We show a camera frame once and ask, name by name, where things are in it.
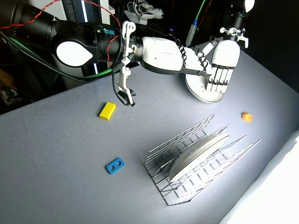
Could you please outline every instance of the small orange ball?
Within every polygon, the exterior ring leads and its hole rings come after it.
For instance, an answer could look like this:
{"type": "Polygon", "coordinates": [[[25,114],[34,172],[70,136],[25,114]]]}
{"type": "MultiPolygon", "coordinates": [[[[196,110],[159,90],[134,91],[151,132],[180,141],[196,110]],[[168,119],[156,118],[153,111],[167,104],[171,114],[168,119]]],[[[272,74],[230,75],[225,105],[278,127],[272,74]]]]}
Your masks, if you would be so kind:
{"type": "Polygon", "coordinates": [[[242,113],[242,119],[246,122],[251,122],[252,115],[250,113],[242,113]]]}

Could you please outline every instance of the table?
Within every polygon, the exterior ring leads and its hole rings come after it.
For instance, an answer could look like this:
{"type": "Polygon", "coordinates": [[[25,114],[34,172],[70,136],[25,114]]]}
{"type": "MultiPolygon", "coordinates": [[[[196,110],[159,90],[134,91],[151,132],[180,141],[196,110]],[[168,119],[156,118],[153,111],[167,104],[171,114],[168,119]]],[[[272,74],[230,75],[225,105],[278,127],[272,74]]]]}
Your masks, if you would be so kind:
{"type": "Polygon", "coordinates": [[[132,69],[136,105],[123,106],[111,77],[0,116],[0,223],[215,224],[299,127],[299,94],[245,53],[222,101],[206,104],[184,76],[132,69]],[[117,104],[110,121],[98,114],[117,104]],[[252,123],[241,119],[253,115],[252,123]],[[193,202],[167,206],[142,163],[146,153],[209,115],[245,146],[262,141],[193,202]],[[105,166],[121,157],[110,175],[105,166]]]}

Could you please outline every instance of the metal wire rack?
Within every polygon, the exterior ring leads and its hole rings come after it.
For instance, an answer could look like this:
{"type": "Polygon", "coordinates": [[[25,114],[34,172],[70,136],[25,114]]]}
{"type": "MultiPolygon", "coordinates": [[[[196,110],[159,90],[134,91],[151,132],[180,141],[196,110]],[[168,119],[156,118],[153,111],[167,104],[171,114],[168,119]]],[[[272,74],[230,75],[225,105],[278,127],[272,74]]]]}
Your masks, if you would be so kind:
{"type": "MultiPolygon", "coordinates": [[[[247,137],[245,135],[215,151],[205,162],[177,181],[170,182],[169,171],[175,159],[188,147],[206,136],[204,129],[214,116],[215,114],[205,118],[148,152],[144,167],[168,205],[177,205],[193,200],[205,187],[261,141],[258,140],[236,153],[230,152],[233,146],[247,137]]],[[[228,126],[226,125],[212,134],[221,133],[228,126]]]]}

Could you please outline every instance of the plate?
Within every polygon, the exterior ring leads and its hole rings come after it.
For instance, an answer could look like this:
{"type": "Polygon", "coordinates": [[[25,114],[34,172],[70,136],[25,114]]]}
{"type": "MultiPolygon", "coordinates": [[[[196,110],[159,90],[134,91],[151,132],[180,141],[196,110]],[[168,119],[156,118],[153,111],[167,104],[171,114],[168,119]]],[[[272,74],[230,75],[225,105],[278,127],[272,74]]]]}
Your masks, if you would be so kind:
{"type": "Polygon", "coordinates": [[[223,93],[207,91],[206,90],[207,81],[208,81],[208,77],[203,77],[203,76],[186,75],[185,77],[185,82],[189,91],[197,99],[200,99],[201,101],[204,101],[206,103],[219,102],[223,97],[223,93]]]}
{"type": "Polygon", "coordinates": [[[197,165],[204,162],[211,154],[220,148],[227,140],[227,134],[214,134],[203,137],[200,141],[191,145],[173,163],[170,172],[170,182],[175,182],[197,165]]]}

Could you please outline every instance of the blue block with two holes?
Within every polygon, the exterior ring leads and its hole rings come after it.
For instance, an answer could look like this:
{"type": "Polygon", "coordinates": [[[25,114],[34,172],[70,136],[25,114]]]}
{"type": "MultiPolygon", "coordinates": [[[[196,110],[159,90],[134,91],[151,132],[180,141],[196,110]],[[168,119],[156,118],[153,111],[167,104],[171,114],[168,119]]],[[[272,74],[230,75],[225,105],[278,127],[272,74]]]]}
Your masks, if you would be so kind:
{"type": "Polygon", "coordinates": [[[106,170],[110,174],[114,174],[117,170],[122,168],[124,165],[125,165],[124,161],[121,158],[117,158],[116,160],[114,160],[113,162],[109,163],[106,166],[106,170]]]}

